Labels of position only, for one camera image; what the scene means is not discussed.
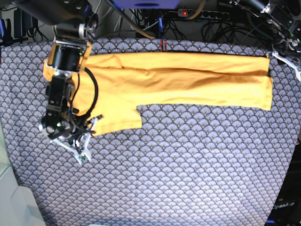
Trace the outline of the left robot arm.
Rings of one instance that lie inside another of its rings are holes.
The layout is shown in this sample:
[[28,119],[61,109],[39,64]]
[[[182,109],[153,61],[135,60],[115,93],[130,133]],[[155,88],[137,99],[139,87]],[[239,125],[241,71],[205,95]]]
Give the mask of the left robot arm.
[[301,80],[301,21],[277,0],[230,0],[246,11],[253,30],[269,41],[271,55],[287,64]]

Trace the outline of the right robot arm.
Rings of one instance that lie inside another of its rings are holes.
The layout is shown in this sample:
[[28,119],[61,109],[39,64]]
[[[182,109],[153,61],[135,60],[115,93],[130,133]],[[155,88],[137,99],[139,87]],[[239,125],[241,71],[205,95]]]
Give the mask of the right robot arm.
[[54,32],[47,59],[47,68],[52,70],[46,89],[48,102],[39,129],[50,142],[71,152],[79,164],[89,161],[88,144],[100,120],[100,116],[91,116],[98,94],[94,95],[89,109],[80,115],[74,106],[80,80],[73,81],[72,76],[85,72],[96,84],[95,76],[85,65],[92,50],[92,33],[98,16],[86,0],[14,0],[12,4],[52,26]]

